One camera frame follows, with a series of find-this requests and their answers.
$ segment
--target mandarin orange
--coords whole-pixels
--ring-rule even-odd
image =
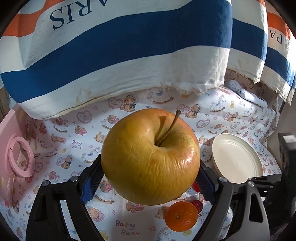
[[[168,228],[176,232],[191,229],[198,217],[196,207],[190,202],[176,202],[171,205],[164,215]]]

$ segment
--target apple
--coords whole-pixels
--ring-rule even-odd
[[[200,187],[198,186],[197,182],[194,181],[191,185],[192,189],[196,192],[200,192]]]
[[[109,131],[101,151],[102,168],[122,197],[137,204],[159,205],[181,196],[195,181],[199,143],[180,114],[139,110]]]

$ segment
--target pink handle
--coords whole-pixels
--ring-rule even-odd
[[[28,168],[27,170],[22,170],[17,166],[16,161],[14,160],[13,157],[13,147],[15,145],[16,142],[19,142],[22,144],[22,146],[24,147],[25,151],[28,154]],[[19,175],[20,177],[30,177],[33,175],[34,171],[35,171],[35,159],[34,159],[34,153],[30,147],[30,145],[28,144],[28,142],[22,138],[22,137],[14,137],[11,140],[11,143],[9,145],[9,150],[8,150],[8,160],[10,163],[11,168],[15,171],[15,173],[17,175]]]

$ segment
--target round container lid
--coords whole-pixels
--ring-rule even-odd
[[[214,139],[212,148],[216,171],[230,182],[244,183],[249,177],[263,176],[259,156],[242,138],[220,134]]]

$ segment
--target screw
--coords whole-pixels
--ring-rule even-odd
[[[76,182],[78,180],[78,176],[72,176],[71,178],[70,178],[70,181],[71,182]]]
[[[225,177],[219,177],[219,180],[220,182],[223,182],[223,183],[227,182],[227,179]]]
[[[48,184],[49,184],[49,181],[46,180],[46,181],[44,181],[44,182],[42,183],[42,186],[46,187]]]
[[[254,187],[254,186],[255,186],[255,184],[254,184],[253,182],[251,182],[251,181],[248,182],[248,185],[249,185],[250,187]]]

